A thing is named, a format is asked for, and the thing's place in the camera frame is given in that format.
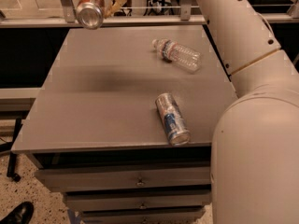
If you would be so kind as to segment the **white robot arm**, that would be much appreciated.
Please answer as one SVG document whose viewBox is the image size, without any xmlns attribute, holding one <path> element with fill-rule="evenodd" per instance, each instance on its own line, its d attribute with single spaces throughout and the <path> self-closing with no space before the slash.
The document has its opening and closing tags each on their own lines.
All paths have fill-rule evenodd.
<svg viewBox="0 0 299 224">
<path fill-rule="evenodd" d="M 214 224 L 299 224 L 299 76 L 247 0 L 196 0 L 237 100 L 211 155 Z"/>
</svg>

